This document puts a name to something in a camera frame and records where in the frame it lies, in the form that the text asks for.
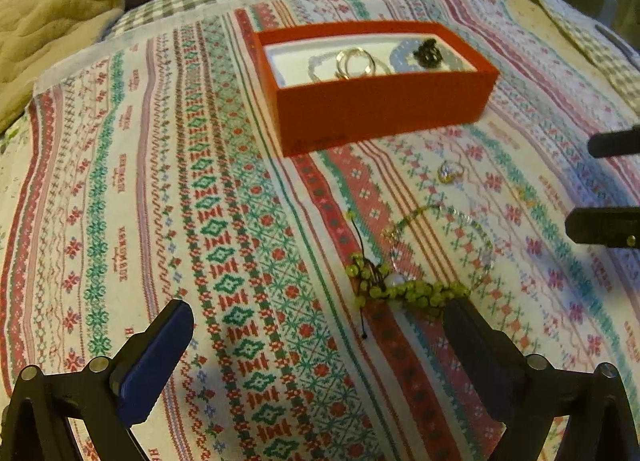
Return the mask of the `black hair claw clip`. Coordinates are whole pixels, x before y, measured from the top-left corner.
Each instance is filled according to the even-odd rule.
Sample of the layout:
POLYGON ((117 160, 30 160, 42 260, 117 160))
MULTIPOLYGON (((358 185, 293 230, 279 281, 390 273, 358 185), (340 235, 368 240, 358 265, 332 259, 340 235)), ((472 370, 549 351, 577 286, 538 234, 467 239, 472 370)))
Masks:
POLYGON ((424 69, 435 69, 444 60, 437 40, 433 38, 424 40, 412 54, 418 65, 424 69))

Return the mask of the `patterned cross-stitch cloth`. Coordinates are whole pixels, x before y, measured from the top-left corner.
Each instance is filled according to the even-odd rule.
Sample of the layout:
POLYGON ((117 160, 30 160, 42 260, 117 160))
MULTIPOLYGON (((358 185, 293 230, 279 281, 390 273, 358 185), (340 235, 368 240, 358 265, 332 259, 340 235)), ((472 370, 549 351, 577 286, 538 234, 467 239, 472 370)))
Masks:
POLYGON ((37 95, 1 157, 1 391, 30 363, 112 356, 170 299, 193 339, 137 437, 153 460, 479 460, 488 417, 442 327, 359 313, 345 267, 399 255, 461 281, 554 366, 620 370, 639 399, 639 255, 581 247, 577 206, 639 201, 639 163, 590 135, 637 116, 533 0, 247 0, 111 39, 37 95), (483 117, 279 154, 253 32, 444 25, 499 72, 483 117))

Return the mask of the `red cardboard box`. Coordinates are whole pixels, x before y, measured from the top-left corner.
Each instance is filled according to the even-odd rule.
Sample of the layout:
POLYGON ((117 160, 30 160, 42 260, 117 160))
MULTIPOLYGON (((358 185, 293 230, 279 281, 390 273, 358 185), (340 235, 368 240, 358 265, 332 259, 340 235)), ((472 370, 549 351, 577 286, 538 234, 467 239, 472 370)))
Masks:
POLYGON ((285 157, 476 122, 499 72, 434 22, 332 22, 257 32, 256 68, 285 157), (413 51, 437 40, 444 60, 413 51))

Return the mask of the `beige quilted blanket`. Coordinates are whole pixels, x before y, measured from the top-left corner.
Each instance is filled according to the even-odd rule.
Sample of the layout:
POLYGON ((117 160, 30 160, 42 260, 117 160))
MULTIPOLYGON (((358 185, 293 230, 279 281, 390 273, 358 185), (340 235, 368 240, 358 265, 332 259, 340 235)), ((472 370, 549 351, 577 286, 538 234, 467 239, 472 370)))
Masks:
POLYGON ((1 0, 1 129, 23 114, 50 67, 96 43, 126 0, 1 0))

